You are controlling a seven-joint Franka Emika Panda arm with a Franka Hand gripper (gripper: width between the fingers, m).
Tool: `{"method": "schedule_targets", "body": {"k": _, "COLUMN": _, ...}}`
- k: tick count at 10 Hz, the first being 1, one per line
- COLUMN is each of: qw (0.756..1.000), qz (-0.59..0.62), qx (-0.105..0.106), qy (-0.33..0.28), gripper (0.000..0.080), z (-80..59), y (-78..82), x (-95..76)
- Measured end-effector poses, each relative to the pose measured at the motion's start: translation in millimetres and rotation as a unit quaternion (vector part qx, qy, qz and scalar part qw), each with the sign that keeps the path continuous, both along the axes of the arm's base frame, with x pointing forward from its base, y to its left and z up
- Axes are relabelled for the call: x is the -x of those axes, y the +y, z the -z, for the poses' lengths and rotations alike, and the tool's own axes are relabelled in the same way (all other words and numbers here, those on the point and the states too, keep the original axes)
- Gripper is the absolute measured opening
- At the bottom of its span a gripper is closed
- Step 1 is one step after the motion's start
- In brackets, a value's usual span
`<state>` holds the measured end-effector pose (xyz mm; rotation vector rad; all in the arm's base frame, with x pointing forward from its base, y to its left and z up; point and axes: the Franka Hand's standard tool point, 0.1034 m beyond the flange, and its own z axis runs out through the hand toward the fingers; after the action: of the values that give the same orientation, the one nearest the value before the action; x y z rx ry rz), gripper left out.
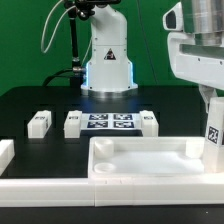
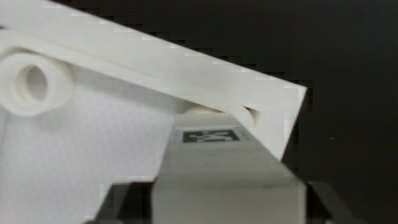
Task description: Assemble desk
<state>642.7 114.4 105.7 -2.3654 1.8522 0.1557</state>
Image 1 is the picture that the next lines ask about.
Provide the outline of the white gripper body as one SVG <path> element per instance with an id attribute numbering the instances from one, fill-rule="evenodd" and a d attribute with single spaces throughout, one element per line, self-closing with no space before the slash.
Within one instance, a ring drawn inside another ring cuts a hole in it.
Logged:
<path id="1" fill-rule="evenodd" d="M 167 45 L 177 78 L 224 90 L 224 37 L 219 46 L 198 46 L 192 35 L 170 32 Z"/>

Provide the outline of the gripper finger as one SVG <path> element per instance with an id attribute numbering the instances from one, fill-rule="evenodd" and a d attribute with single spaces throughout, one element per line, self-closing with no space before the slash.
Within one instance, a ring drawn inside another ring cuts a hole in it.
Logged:
<path id="1" fill-rule="evenodd" d="M 205 111 L 209 112 L 210 100 L 214 97 L 217 97 L 216 89 L 213 87 L 199 85 L 199 92 L 202 96 L 202 99 L 205 103 Z"/>

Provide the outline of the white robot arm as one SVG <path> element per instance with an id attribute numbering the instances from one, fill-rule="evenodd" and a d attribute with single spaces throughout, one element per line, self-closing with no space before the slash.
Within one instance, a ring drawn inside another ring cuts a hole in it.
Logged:
<path id="1" fill-rule="evenodd" d="M 137 88 L 127 57 L 127 21 L 107 0 L 93 3 L 92 57 L 86 65 L 87 94 L 123 95 Z M 224 0 L 180 0 L 163 15 L 173 74 L 199 85 L 206 104 L 224 90 Z"/>

